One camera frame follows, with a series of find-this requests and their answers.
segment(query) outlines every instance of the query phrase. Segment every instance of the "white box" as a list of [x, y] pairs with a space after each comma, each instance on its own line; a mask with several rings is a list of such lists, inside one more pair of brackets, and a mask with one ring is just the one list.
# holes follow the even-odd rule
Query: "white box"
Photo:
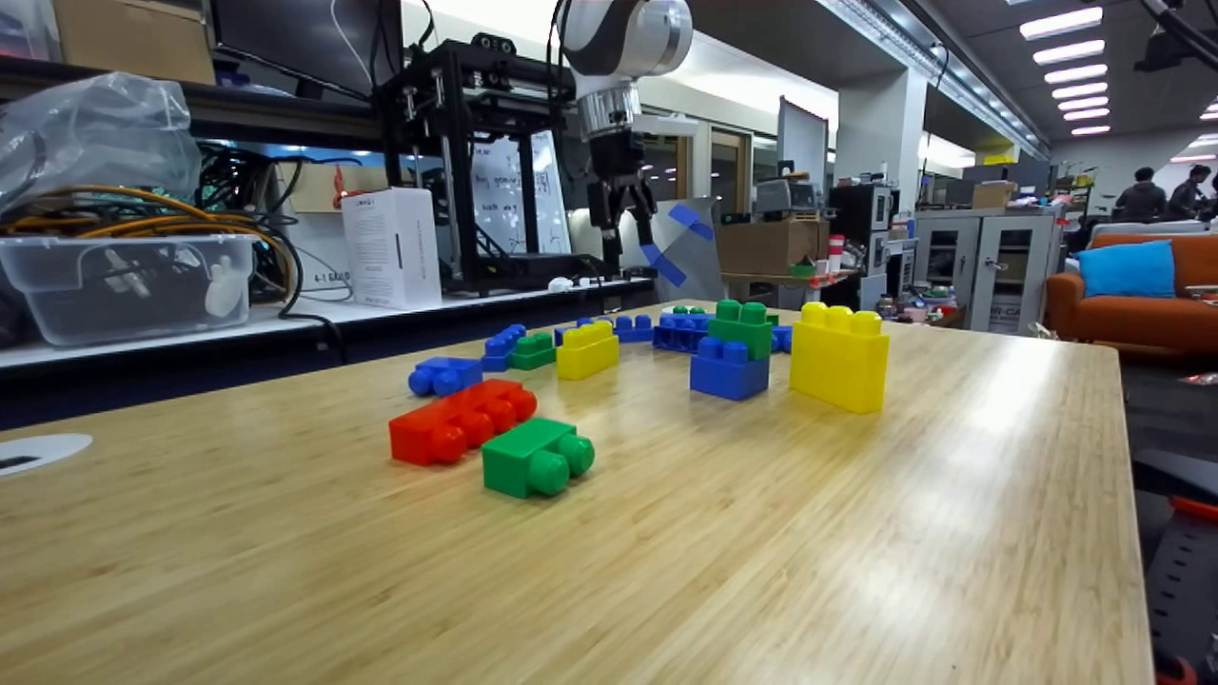
[[344, 202], [352, 293], [372, 309], [443, 303], [431, 191], [392, 186]]

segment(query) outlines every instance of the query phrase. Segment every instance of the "computer screen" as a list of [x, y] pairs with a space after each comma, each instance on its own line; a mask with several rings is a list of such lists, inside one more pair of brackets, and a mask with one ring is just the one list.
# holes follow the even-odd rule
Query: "computer screen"
[[401, 0], [209, 0], [217, 51], [370, 99], [401, 70]]

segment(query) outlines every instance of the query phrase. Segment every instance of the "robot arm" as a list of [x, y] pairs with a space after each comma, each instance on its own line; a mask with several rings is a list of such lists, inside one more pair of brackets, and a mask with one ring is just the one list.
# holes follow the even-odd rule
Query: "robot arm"
[[620, 273], [620, 216], [640, 226], [642, 260], [683, 283], [683, 273], [655, 250], [653, 186], [640, 179], [642, 146], [630, 122], [640, 116], [637, 80], [683, 70], [694, 45], [694, 14], [687, 0], [560, 0], [555, 4], [560, 51], [583, 88], [583, 125], [592, 133], [592, 212], [601, 230], [604, 273]]
[[560, 0], [565, 52], [583, 75], [664, 75], [694, 45], [687, 0]]

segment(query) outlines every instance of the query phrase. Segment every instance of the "blue object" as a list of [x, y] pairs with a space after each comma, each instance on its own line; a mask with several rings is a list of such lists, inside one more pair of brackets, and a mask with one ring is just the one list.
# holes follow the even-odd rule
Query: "blue object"
[[617, 315], [612, 321], [612, 330], [620, 343], [653, 343], [655, 326], [653, 326], [653, 315]]
[[669, 221], [687, 226], [694, 236], [716, 240], [716, 230], [694, 206], [675, 206]]
[[655, 243], [642, 243], [640, 250], [659, 279], [668, 279], [669, 284], [687, 283], [687, 272], [675, 260], [668, 260]]
[[484, 381], [484, 364], [474, 358], [425, 358], [409, 376], [417, 397], [453, 397], [480, 381]]
[[486, 372], [502, 372], [510, 369], [510, 354], [517, 349], [517, 343], [527, 339], [527, 324], [510, 324], [500, 336], [486, 339], [486, 354], [484, 354], [484, 369]]
[[774, 349], [777, 349], [777, 354], [791, 354], [791, 326], [774, 326], [769, 339], [774, 339]]
[[689, 364], [689, 390], [740, 405], [769, 392], [769, 361], [749, 358], [745, 343], [705, 339]]
[[1178, 298], [1178, 257], [1165, 240], [1080, 250], [1078, 264], [1089, 298]]
[[679, 309], [679, 314], [668, 314], [659, 315], [655, 330], [653, 330], [653, 345], [655, 349], [683, 349], [683, 354], [694, 354], [698, 343], [713, 330], [713, 321], [707, 314], [700, 309]]

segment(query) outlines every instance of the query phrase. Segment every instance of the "plastic bin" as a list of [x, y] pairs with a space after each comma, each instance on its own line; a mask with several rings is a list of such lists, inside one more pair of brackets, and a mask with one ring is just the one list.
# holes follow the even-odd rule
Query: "plastic bin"
[[253, 236], [0, 240], [4, 279], [51, 345], [239, 326]]

